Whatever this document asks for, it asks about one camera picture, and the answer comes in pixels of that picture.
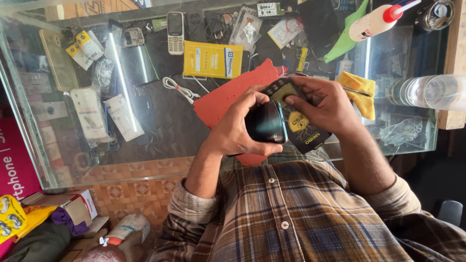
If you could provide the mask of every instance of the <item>plaid shirt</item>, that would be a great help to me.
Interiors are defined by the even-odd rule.
[[[400,177],[361,197],[330,162],[300,160],[220,172],[212,199],[183,184],[151,262],[466,261],[465,232],[422,211]]]

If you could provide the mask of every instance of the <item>man's left hand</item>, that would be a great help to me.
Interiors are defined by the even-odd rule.
[[[246,131],[244,117],[249,109],[269,101],[266,94],[260,93],[266,87],[267,85],[249,87],[226,111],[201,149],[217,155],[253,153],[267,156],[281,152],[281,145],[254,141]]]

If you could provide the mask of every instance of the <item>glass table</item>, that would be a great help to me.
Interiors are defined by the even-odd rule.
[[[16,4],[10,1],[1,3],[4,6],[0,11],[0,76],[42,187],[49,189],[187,174],[210,130],[196,116],[186,98],[177,91],[164,88],[161,78],[170,75],[180,86],[201,95],[206,93],[196,80],[183,76],[182,56],[168,54],[164,21],[169,11],[183,12],[186,38],[206,41],[204,17],[208,20],[217,13],[223,19],[229,16],[224,13],[235,17],[235,12],[240,12],[244,2],[75,2],[23,0]],[[337,2],[331,4],[331,10],[335,9],[332,12],[335,12],[338,27],[342,30],[344,18],[354,12],[361,2],[352,2],[342,7],[337,6]],[[371,1],[368,10],[377,5],[379,3]],[[251,2],[248,7],[257,8],[257,5]],[[259,31],[261,38],[265,38],[267,30],[279,21],[264,19]],[[141,41],[138,35],[142,32],[144,45],[121,47],[124,51],[115,48],[107,50],[108,42],[115,40],[110,38],[109,31],[114,32],[119,26],[125,30],[123,41]],[[135,35],[131,35],[128,28],[136,28],[133,30]],[[115,59],[115,53],[118,54],[119,66],[115,63],[109,66],[98,60],[85,70],[86,65],[78,64],[66,52],[77,41],[75,36],[79,32],[88,32],[90,29],[103,45],[103,57]],[[298,45],[305,47],[304,41],[296,40]],[[376,120],[362,118],[362,121],[379,143],[384,155],[435,150],[437,128],[434,111],[392,105],[387,102],[385,89],[397,79],[435,75],[442,71],[443,64],[440,61],[445,53],[443,40],[446,41],[445,33],[413,36],[413,27],[402,25],[359,42],[349,52],[349,58],[354,62],[352,73],[377,82]],[[256,47],[267,50],[263,46],[259,47],[259,41]],[[274,61],[274,66],[282,68],[284,65],[288,73],[296,71],[299,62],[295,55],[296,46],[284,47],[281,52],[285,59]],[[267,51],[261,54],[265,58],[273,55]],[[262,61],[258,58],[260,56],[251,59],[251,63],[259,65]],[[333,80],[339,59],[325,64],[315,56],[308,55],[303,72]],[[113,141],[95,143],[86,139],[89,134],[83,130],[82,121],[88,124],[92,121],[81,118],[82,107],[75,104],[72,95],[77,94],[72,90],[83,90],[95,85],[99,79],[107,82],[98,83],[102,88],[97,93],[98,97],[89,94],[83,96],[88,102],[98,100],[104,115],[106,134]],[[228,81],[210,77],[199,77],[198,80],[209,91]],[[122,87],[121,83],[131,84]],[[135,115],[144,129],[144,135],[126,141],[112,117],[107,114],[109,110],[105,110],[106,104],[103,101],[119,94],[130,102],[134,112],[138,112]],[[414,133],[406,134],[404,128],[414,122]],[[394,136],[406,141],[398,145],[392,143],[399,141],[394,140]],[[339,142],[334,136],[326,141],[320,151],[331,160],[341,159]]]

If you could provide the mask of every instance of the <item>glass display case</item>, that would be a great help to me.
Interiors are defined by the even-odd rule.
[[[339,28],[361,4],[350,1],[340,7],[330,3]],[[185,40],[226,40],[228,44],[222,29],[216,35],[218,29],[210,32],[209,23],[217,19],[220,27],[232,27],[241,17],[243,1],[23,0],[1,4],[0,76],[44,189],[187,174],[210,130],[185,97],[164,87],[162,78],[170,76],[202,96],[206,92],[200,84],[212,91],[228,79],[193,79],[182,74],[183,56],[168,53],[167,12],[184,14]],[[248,3],[248,7],[257,5]],[[296,7],[293,2],[287,10],[295,12]],[[297,16],[289,15],[288,19]],[[283,18],[265,19],[257,34],[261,38]],[[427,63],[437,68],[440,40],[446,38],[433,32],[428,37],[437,44],[419,47],[423,41],[416,37],[424,36],[413,36],[412,26],[395,27],[359,42],[349,52],[352,73],[377,83],[376,120],[362,121],[385,155],[435,149],[433,110],[392,105],[384,99],[384,87],[396,79],[438,71],[418,67]],[[299,36],[296,42],[303,43]],[[251,70],[260,64],[261,56],[274,55],[274,49],[267,51],[262,45],[256,48],[261,55],[251,56]],[[426,49],[428,55],[422,54]],[[284,47],[285,59],[280,58],[277,65],[274,61],[274,66],[278,70],[286,66],[288,73],[296,71],[296,50]],[[325,64],[308,55],[306,61],[308,75],[334,79],[338,59]],[[341,159],[334,136],[320,150],[330,159]]]

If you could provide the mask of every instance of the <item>yellow bag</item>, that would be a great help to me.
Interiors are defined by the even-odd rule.
[[[0,197],[0,244],[22,232],[27,225],[26,214],[11,195]]]
[[[42,224],[54,211],[57,207],[42,207],[42,206],[28,206],[24,208],[24,213],[26,214],[26,219],[28,224],[24,229],[17,233],[17,238],[14,242],[18,242],[19,239],[31,232],[36,226]]]
[[[233,79],[241,75],[243,46],[185,41],[185,76]]]

